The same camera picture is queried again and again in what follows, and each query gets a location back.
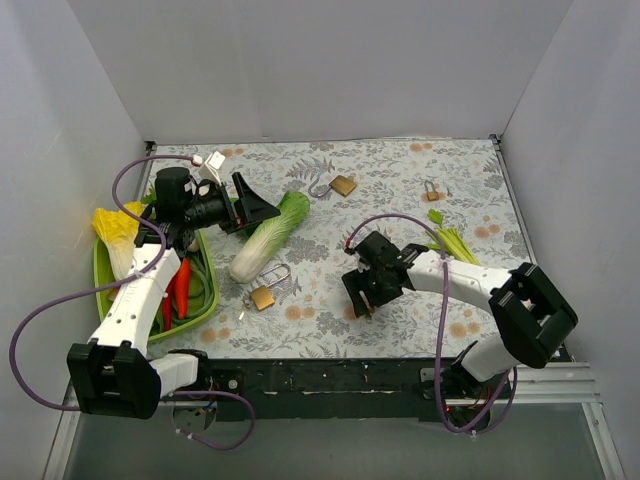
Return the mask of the small brass padlock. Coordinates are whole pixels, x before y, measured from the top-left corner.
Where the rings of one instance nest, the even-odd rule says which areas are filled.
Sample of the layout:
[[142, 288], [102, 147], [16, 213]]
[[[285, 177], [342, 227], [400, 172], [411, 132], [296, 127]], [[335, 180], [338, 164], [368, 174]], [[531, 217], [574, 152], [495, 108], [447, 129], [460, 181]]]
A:
[[360, 293], [361, 299], [363, 301], [364, 306], [366, 307], [366, 313], [364, 314], [364, 320], [367, 324], [371, 324], [373, 321], [373, 315], [376, 311], [376, 308], [374, 306], [372, 306], [370, 304], [370, 302], [368, 301], [366, 295], [361, 292]]
[[437, 185], [430, 180], [424, 181], [424, 188], [424, 200], [427, 202], [444, 200], [445, 198], [450, 198], [452, 196], [452, 192], [449, 188], [446, 188], [445, 192], [441, 192], [437, 189]]

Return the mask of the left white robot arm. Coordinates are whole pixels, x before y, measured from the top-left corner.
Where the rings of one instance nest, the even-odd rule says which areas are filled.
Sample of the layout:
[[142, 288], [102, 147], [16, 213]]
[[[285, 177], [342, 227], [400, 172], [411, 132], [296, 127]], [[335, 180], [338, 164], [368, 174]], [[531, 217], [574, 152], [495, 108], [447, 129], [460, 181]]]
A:
[[134, 240], [133, 279], [120, 286], [90, 340], [73, 344], [67, 355], [82, 412], [148, 419], [160, 399], [178, 389], [193, 400], [211, 392], [213, 377], [202, 366], [205, 354], [186, 350], [150, 361], [146, 353], [156, 313], [196, 231], [217, 225], [233, 233], [280, 213], [253, 192], [241, 174], [233, 174], [232, 180], [235, 201], [222, 182], [196, 183], [185, 167], [157, 173], [156, 200], [145, 211]]

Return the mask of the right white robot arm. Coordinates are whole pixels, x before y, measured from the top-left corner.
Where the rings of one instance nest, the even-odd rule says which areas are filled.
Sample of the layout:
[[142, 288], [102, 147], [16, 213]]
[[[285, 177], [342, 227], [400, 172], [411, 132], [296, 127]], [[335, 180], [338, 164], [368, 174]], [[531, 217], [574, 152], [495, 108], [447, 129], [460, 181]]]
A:
[[345, 251], [358, 259], [357, 268], [342, 277], [358, 317], [407, 290], [439, 293], [493, 316], [497, 333], [472, 342], [435, 376], [446, 395], [475, 397], [489, 380], [519, 365], [545, 368], [578, 323], [573, 308], [532, 263], [499, 269], [443, 261], [418, 244], [399, 249], [378, 232]]

